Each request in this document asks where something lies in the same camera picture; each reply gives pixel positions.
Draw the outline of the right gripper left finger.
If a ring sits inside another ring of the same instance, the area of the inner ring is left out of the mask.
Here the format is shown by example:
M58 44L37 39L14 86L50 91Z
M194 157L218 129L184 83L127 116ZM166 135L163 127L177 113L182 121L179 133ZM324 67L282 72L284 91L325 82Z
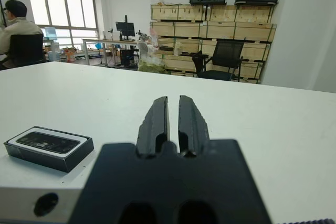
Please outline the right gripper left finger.
M139 127L136 143L137 155L153 158L161 152L165 142L170 140L168 98L160 97L153 101Z

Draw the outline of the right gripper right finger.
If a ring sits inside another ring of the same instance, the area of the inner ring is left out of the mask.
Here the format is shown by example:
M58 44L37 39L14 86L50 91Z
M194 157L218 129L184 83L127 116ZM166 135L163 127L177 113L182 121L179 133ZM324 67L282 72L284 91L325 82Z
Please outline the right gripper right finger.
M181 95L179 100L178 139L182 156L198 156L208 141L207 124L193 99Z

